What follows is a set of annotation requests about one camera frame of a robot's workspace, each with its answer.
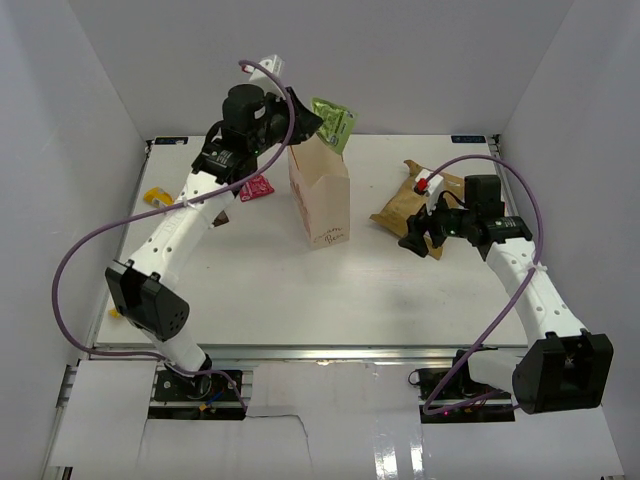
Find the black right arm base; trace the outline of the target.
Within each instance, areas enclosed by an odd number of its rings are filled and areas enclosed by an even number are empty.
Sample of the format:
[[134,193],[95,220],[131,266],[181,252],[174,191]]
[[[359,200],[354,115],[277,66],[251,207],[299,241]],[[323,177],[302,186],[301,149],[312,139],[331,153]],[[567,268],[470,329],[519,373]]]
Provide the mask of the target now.
[[422,407],[447,371],[447,368],[419,368],[411,371],[407,377],[409,385],[419,392],[420,420],[423,425],[515,421],[514,403],[508,393],[493,394],[478,400],[478,396],[489,394],[493,388],[465,379],[461,373],[456,374],[429,406],[430,410],[442,407],[448,407],[448,410],[437,415],[425,415]]

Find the brown chocolate bar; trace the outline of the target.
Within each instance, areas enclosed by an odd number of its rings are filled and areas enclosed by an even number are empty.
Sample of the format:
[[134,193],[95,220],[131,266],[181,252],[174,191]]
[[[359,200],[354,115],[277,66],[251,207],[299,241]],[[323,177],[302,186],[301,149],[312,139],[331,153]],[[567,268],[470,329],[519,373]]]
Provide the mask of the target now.
[[220,212],[212,222],[212,227],[216,228],[229,222],[229,217],[225,211]]

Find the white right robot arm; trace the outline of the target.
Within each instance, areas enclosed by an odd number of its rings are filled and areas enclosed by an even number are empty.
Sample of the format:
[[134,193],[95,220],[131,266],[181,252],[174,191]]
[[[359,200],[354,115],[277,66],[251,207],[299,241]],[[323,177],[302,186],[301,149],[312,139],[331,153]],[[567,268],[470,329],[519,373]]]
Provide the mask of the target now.
[[529,228],[507,215],[499,177],[465,177],[455,208],[440,175],[421,171],[414,191],[425,202],[408,218],[400,247],[425,257],[448,238],[467,240],[500,280],[510,297],[506,309],[517,313],[527,339],[521,357],[485,345],[459,351],[445,381],[466,399],[486,387],[508,393],[528,414],[598,407],[613,345],[590,332],[562,299],[537,260]]

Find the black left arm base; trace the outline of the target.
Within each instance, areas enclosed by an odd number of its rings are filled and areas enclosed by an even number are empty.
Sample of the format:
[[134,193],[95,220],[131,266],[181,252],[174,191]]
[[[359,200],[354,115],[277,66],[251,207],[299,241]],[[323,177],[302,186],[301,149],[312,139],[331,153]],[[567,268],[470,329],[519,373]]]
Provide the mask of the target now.
[[242,421],[246,414],[236,396],[242,392],[241,370],[225,370],[229,376],[205,376],[184,382],[164,369],[156,374],[148,418],[152,420]]

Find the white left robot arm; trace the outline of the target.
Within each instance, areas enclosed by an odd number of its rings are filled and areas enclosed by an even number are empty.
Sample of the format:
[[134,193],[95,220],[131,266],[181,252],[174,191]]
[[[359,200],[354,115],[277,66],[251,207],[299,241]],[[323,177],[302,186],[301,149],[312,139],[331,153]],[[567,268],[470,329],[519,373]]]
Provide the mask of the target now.
[[152,341],[178,372],[177,387],[199,399],[211,387],[208,356],[186,326],[190,307],[175,291],[191,253],[239,193],[237,181],[257,170],[276,144],[298,145],[322,119],[292,95],[282,99],[256,85],[230,89],[223,118],[207,133],[173,209],[125,262],[105,272],[119,314]]

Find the green snack packet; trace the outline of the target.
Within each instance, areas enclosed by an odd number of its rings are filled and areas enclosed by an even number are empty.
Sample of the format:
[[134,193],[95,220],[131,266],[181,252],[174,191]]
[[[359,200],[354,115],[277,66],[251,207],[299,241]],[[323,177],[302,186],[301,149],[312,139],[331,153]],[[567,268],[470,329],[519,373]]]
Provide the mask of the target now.
[[358,120],[358,114],[349,107],[319,97],[312,98],[311,110],[323,120],[317,135],[334,153],[341,155]]

